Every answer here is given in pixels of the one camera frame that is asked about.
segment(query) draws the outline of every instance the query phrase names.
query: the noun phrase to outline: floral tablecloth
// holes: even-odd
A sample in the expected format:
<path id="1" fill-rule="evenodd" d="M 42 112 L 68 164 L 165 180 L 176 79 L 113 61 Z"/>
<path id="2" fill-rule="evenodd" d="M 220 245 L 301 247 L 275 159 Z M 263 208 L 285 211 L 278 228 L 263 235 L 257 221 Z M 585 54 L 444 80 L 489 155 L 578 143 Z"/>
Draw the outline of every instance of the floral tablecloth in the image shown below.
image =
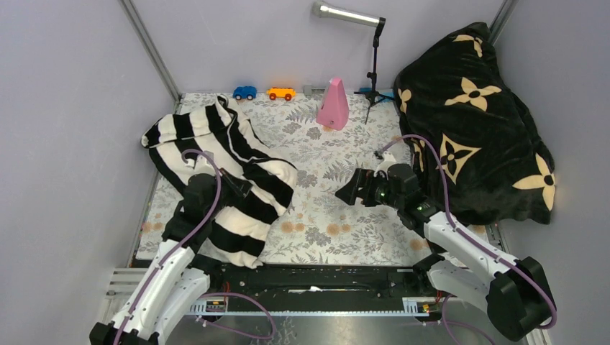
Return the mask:
<path id="1" fill-rule="evenodd" d="M 211 104 L 214 97 L 188 93 L 181 113 Z M 406 229 L 393 209 L 348 206 L 334 196 L 356 167 L 374 168 L 378 161 L 373 151 L 400 135 L 393 103 L 375 106 L 364 125 L 367 101 L 362 96 L 348 96 L 347 101 L 350 120 L 342 131 L 315 122 L 321 95 L 297 94 L 291 101 L 271 101 L 259 93 L 253 101 L 240 101 L 259 138 L 299 169 L 292 205 L 271 226 L 260 256 L 263 262 L 409 266 L 430 254 L 427 243 Z M 390 152 L 399 162 L 411 162 L 404 143 L 395 144 Z M 180 199 L 161 177 L 142 225 L 137 259 L 154 257 L 165 224 Z M 483 227 L 474 230 L 486 240 Z M 217 257 L 207 244 L 200 253 Z"/>

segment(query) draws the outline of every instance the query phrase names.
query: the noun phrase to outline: blue object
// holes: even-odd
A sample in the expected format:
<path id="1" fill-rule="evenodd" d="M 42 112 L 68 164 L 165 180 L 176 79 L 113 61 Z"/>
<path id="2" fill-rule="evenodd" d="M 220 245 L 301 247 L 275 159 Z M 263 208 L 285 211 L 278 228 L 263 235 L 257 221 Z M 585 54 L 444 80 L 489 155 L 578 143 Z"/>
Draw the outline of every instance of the blue object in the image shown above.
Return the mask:
<path id="1" fill-rule="evenodd" d="M 360 90 L 358 90 L 358 92 L 368 92 L 368 91 L 370 91 L 370 88 L 360 88 Z M 392 98 L 394 97 L 394 92 L 392 90 L 389 90 L 389 91 L 378 90 L 378 91 L 379 91 L 379 93 L 381 93 L 384 96 L 392 97 Z M 389 102 L 389 101 L 390 101 L 389 99 L 384 99 L 383 101 L 381 101 L 381 103 Z"/>
<path id="2" fill-rule="evenodd" d="M 240 86 L 233 91 L 233 98 L 235 99 L 254 99 L 256 98 L 256 88 L 254 86 Z"/>

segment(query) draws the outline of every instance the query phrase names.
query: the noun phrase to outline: microphone stand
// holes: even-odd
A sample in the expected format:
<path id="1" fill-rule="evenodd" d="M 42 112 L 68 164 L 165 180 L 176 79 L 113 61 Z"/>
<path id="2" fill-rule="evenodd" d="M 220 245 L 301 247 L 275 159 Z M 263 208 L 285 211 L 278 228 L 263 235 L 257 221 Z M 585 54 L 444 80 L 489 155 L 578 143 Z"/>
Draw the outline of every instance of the microphone stand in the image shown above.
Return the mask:
<path id="1" fill-rule="evenodd" d="M 375 36 L 373 36 L 373 72 L 366 73 L 366 78 L 370 79 L 371 88 L 370 91 L 364 92 L 354 92 L 356 95 L 364 95 L 364 97 L 368 100 L 368 110 L 366 111 L 366 119 L 364 120 L 364 124 L 368 122 L 368 114 L 370 113 L 370 109 L 373 108 L 378 103 L 388 100 L 394 100 L 393 97 L 385 96 L 377 91 L 377 48 L 379 47 L 379 36 L 381 36 L 381 32 L 383 31 L 383 27 L 386 25 L 386 18 L 379 18 L 379 24 L 377 24 L 377 28 L 375 28 Z"/>

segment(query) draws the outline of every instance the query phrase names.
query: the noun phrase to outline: gray wall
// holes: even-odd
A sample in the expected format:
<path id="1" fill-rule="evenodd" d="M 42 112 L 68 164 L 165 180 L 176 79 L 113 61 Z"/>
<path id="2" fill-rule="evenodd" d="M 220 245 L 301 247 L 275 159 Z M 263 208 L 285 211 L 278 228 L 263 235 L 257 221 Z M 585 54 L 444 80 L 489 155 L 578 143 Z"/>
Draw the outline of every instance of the gray wall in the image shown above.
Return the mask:
<path id="1" fill-rule="evenodd" d="M 520 1 L 497 43 L 506 84 L 555 158 L 549 226 L 503 222 L 513 253 L 544 266 L 559 313 L 553 345 L 608 344 L 610 2 Z"/>
<path id="2" fill-rule="evenodd" d="M 0 343 L 87 344 L 171 106 L 118 1 L 0 3 Z"/>
<path id="3" fill-rule="evenodd" d="M 378 86 L 447 33 L 491 23 L 502 0 L 330 0 L 388 19 L 379 48 Z M 182 92 L 233 91 L 252 84 L 370 86 L 374 28 L 317 18 L 314 0 L 136 0 L 165 64 Z"/>

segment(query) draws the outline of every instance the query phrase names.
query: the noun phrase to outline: yellow toy car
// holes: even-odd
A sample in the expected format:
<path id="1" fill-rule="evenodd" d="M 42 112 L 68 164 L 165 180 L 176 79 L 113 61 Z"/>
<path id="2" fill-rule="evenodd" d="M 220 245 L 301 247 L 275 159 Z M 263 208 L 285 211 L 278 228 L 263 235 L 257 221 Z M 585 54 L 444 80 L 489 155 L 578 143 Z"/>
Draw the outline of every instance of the yellow toy car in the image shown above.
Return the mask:
<path id="1" fill-rule="evenodd" d="M 267 90 L 267 94 L 271 100 L 280 97 L 290 101 L 296 95 L 296 92 L 292 88 L 270 88 Z"/>

